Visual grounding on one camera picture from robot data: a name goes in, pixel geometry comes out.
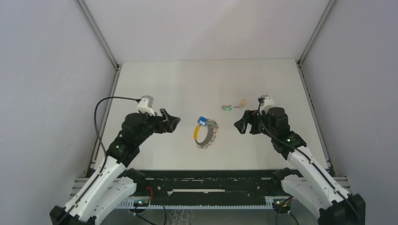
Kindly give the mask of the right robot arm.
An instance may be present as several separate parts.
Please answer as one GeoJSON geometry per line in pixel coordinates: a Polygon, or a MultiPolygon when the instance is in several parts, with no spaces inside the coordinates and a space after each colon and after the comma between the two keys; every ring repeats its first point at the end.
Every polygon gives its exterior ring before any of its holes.
{"type": "Polygon", "coordinates": [[[291,130],[288,115],[281,107],[267,111],[246,110],[234,127],[245,134],[264,134],[271,139],[274,150],[294,166],[306,182],[291,169],[273,173],[271,188],[277,195],[289,194],[305,206],[319,225],[363,225],[366,203],[359,194],[342,187],[315,159],[306,142],[291,130]]]}

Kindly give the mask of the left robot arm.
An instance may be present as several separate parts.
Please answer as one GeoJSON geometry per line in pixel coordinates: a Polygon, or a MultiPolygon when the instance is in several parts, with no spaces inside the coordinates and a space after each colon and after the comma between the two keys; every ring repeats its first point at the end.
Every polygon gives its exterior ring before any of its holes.
{"type": "Polygon", "coordinates": [[[181,119],[163,108],[160,112],[161,115],[135,112],[125,117],[101,167],[64,206],[54,206],[50,211],[52,224],[99,225],[122,200],[146,191],[145,175],[127,167],[140,152],[140,145],[151,135],[175,131],[181,119]]]}

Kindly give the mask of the key with yellow tag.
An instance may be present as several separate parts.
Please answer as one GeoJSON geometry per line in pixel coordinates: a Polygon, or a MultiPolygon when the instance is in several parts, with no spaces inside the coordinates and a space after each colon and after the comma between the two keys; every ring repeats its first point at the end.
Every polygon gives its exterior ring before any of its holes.
{"type": "Polygon", "coordinates": [[[237,106],[233,106],[233,108],[240,108],[240,109],[242,109],[242,108],[244,108],[246,106],[246,99],[242,99],[241,101],[240,101],[240,103],[237,105],[237,106]]]}

